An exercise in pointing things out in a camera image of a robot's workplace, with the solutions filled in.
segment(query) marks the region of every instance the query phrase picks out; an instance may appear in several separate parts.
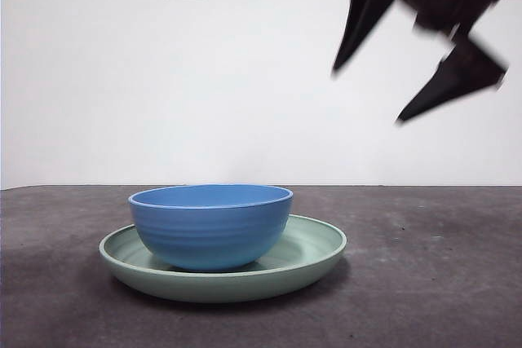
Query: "plate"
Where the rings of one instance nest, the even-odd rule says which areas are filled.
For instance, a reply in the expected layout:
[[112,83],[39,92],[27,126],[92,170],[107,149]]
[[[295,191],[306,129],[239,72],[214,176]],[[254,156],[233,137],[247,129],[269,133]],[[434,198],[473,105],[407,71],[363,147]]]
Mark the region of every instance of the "plate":
[[100,253],[122,283],[155,297],[199,303],[246,302],[301,289],[326,275],[343,256],[347,238],[320,220],[290,215],[279,241],[261,258],[221,272],[192,272],[153,256],[134,225],[109,234]]

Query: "bowl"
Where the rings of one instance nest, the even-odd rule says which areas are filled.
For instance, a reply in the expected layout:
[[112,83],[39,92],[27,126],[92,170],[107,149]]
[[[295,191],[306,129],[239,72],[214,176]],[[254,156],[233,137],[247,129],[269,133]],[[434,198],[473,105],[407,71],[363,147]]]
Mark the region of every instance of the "bowl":
[[139,238],[156,257],[190,271],[253,262],[280,238],[293,193],[283,187],[163,187],[129,197]]

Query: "gray concrete floor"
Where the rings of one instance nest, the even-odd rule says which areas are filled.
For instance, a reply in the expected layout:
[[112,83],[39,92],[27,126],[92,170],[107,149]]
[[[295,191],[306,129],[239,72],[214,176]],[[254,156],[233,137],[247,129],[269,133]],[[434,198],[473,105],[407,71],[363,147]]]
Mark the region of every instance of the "gray concrete floor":
[[325,278],[233,305],[169,302],[98,255],[143,186],[2,192],[2,346],[521,347],[522,187],[289,187],[348,237]]

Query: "plate rim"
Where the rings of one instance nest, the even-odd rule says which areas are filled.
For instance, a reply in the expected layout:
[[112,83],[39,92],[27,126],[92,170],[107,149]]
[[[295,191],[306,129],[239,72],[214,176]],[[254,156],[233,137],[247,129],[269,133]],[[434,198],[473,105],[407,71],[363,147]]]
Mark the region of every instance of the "plate rim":
[[327,253],[325,256],[318,258],[314,262],[302,262],[300,264],[296,264],[293,266],[288,267],[278,267],[278,268],[272,268],[272,269],[266,269],[262,271],[245,271],[245,272],[219,272],[219,273],[205,273],[205,272],[179,272],[179,271],[163,271],[159,269],[152,269],[152,268],[145,268],[145,267],[138,267],[136,265],[131,265],[126,262],[120,261],[110,254],[108,254],[105,251],[105,244],[113,237],[116,236],[126,230],[130,230],[131,228],[135,227],[134,224],[130,224],[121,228],[118,228],[115,231],[112,231],[111,233],[107,234],[101,241],[98,246],[99,252],[102,255],[102,257],[105,259],[105,261],[116,264],[119,267],[123,267],[125,269],[130,269],[132,271],[137,271],[141,273],[147,273],[147,274],[153,274],[153,275],[164,275],[164,276],[170,276],[170,277],[179,277],[179,278],[206,278],[206,279],[222,279],[222,278],[228,278],[228,277],[248,277],[248,276],[254,276],[254,275],[267,275],[272,273],[279,273],[284,271],[295,271],[298,269],[302,269],[304,267],[310,267],[316,264],[321,264],[322,262],[329,260],[342,251],[344,251],[344,248],[346,248],[346,245],[348,243],[347,237],[344,234],[344,232],[339,229],[338,227],[334,226],[333,224],[330,224],[328,222],[323,222],[319,219],[309,218],[307,216],[302,215],[296,215],[296,214],[289,214],[289,218],[300,218],[302,220],[308,220],[311,222],[319,223],[324,226],[327,226],[331,230],[334,230],[341,236],[341,244],[332,252]]

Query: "ceramic plate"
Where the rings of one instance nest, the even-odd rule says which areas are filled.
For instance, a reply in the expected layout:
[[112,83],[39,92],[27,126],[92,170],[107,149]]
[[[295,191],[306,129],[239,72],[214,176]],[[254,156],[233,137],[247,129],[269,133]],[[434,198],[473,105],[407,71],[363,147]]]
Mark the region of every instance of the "ceramic plate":
[[290,215],[279,241],[250,264],[226,272],[191,272],[155,258],[134,225],[100,242],[100,253],[124,284],[182,302],[244,302],[301,289],[324,276],[342,257],[346,236],[331,224]]

